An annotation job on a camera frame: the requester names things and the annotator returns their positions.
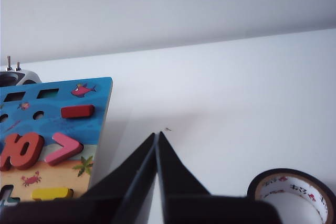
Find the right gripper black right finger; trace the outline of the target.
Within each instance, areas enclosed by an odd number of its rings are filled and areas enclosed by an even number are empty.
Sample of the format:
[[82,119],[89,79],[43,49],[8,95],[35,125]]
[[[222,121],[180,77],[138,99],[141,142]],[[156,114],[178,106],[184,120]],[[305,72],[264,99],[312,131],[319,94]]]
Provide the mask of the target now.
[[183,165],[163,132],[156,144],[156,166],[165,223],[201,223],[197,197],[209,191]]

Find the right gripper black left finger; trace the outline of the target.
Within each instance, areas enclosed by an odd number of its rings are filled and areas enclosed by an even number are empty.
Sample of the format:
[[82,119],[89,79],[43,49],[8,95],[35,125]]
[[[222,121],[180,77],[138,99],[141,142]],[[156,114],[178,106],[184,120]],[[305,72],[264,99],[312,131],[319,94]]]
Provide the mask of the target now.
[[156,174],[155,134],[83,196],[89,200],[83,223],[147,223]]

